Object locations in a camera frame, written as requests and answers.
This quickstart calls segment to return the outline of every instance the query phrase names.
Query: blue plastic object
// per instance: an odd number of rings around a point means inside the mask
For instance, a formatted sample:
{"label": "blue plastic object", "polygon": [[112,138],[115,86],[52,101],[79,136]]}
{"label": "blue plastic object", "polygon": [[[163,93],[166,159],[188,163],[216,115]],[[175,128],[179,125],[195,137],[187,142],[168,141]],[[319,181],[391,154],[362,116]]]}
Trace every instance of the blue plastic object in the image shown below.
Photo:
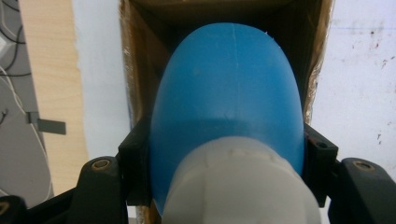
{"label": "blue plastic object", "polygon": [[160,214],[179,163],[213,139],[257,139],[303,170],[303,116],[289,62],[272,37],[246,25],[210,24],[181,42],[163,75],[150,131]]}

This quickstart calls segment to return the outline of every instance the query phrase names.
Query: cardboard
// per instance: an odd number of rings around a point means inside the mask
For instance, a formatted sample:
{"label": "cardboard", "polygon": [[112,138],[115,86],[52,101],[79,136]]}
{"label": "cardboard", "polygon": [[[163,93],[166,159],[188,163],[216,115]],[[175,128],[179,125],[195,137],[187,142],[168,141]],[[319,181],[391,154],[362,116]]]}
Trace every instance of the cardboard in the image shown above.
{"label": "cardboard", "polygon": [[121,0],[125,72],[134,122],[150,114],[165,66],[193,30],[237,22],[268,32],[290,61],[305,122],[315,97],[333,0]]}

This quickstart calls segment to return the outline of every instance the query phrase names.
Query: wooden board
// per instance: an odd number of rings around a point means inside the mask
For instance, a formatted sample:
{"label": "wooden board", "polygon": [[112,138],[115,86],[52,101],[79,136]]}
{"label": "wooden board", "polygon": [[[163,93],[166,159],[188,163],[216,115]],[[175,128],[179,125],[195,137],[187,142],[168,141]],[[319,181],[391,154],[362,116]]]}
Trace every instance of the wooden board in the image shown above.
{"label": "wooden board", "polygon": [[20,7],[40,118],[66,123],[66,135],[44,133],[57,195],[76,186],[88,160],[72,1],[21,0]]}

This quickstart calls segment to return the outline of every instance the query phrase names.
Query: cardboard box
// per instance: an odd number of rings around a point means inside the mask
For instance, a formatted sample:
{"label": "cardboard box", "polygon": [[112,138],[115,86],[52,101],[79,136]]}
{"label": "cardboard box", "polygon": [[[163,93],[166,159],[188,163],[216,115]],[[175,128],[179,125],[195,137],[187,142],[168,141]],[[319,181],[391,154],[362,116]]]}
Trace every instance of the cardboard box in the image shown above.
{"label": "cardboard box", "polygon": [[229,21],[268,32],[283,49],[309,122],[331,15],[332,0],[121,0],[134,121],[151,113],[165,66],[183,38],[203,25]]}

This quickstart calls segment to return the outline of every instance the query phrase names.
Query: white cap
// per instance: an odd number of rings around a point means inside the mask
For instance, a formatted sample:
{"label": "white cap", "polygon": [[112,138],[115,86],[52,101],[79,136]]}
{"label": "white cap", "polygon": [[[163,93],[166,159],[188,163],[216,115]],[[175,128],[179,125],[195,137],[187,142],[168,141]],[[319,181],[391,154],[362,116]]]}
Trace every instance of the white cap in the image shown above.
{"label": "white cap", "polygon": [[290,164],[263,143],[223,137],[178,166],[164,224],[320,223],[318,203]]}

